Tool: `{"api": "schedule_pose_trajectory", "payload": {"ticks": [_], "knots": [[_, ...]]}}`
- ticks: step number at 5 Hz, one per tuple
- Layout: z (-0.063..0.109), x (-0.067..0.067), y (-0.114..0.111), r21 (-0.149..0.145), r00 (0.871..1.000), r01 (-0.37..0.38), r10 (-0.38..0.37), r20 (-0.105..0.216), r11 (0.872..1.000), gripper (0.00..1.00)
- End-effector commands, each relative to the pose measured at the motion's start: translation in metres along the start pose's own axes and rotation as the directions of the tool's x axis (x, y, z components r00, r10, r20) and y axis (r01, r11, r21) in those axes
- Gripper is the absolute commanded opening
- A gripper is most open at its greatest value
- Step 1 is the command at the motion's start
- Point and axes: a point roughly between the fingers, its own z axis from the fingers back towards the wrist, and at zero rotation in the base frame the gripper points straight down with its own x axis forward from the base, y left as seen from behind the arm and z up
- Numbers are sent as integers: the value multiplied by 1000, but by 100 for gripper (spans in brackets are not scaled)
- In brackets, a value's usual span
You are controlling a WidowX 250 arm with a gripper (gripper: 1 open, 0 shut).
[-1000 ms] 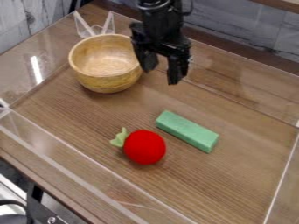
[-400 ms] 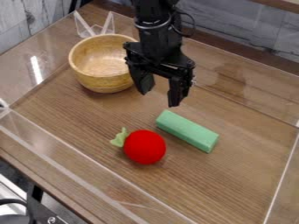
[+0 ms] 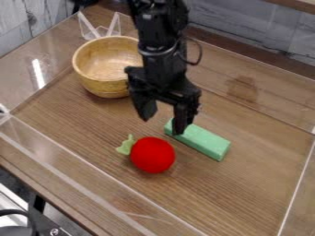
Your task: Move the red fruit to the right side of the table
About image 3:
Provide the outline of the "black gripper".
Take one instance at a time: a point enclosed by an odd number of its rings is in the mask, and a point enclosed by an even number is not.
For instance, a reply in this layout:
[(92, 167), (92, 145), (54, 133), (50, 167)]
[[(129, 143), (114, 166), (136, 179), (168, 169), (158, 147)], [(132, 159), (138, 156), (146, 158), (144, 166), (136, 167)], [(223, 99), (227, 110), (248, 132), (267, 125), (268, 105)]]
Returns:
[(175, 106), (172, 134), (181, 135), (197, 115), (200, 89), (185, 73), (188, 65), (185, 49), (146, 51), (138, 49), (141, 66), (126, 66), (128, 90), (140, 119), (146, 122), (157, 112), (156, 101)]

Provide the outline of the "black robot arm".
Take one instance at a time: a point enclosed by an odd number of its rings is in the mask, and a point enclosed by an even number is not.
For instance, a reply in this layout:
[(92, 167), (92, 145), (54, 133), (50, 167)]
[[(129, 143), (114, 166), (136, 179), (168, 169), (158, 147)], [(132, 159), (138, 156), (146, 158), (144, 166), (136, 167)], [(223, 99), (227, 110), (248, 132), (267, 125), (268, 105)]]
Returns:
[(146, 121), (157, 103), (173, 107), (172, 133), (180, 135), (197, 115), (200, 89), (187, 78), (187, 67), (200, 61), (187, 58), (184, 35), (188, 7), (183, 0), (126, 0), (137, 29), (141, 66), (126, 66), (128, 90), (138, 117)]

